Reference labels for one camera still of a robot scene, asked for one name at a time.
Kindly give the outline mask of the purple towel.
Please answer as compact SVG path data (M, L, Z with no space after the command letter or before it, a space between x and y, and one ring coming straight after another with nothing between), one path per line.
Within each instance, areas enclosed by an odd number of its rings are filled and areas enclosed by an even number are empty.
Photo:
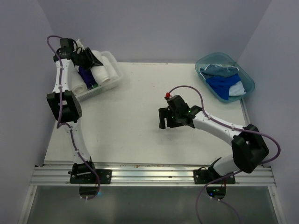
M90 70L85 70L84 68L79 67L78 73L83 79L88 89L93 88L93 86L97 84Z

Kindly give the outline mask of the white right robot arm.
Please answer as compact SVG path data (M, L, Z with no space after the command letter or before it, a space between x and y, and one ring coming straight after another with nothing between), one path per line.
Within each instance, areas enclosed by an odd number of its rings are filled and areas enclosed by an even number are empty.
M269 154L256 126L215 122L210 115L204 114L201 107L189 107L180 95L167 98L166 102L168 106L158 110L160 129L189 126L205 131L232 147L230 156L220 157L208 167L206 175L211 182L219 183L225 175L238 170L250 174Z

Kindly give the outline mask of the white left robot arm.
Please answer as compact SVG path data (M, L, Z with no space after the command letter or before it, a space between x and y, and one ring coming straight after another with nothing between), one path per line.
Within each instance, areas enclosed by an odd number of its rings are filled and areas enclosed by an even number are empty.
M95 57L89 48L78 52L78 45L71 38L57 35L47 37L47 44L53 51L56 66L56 80L52 93L47 94L47 102L57 121L57 129L65 127L73 145L73 167L70 175L77 180L92 183L99 175L85 146L80 119L82 109L71 90L72 78L76 67L91 69L102 67L103 63Z

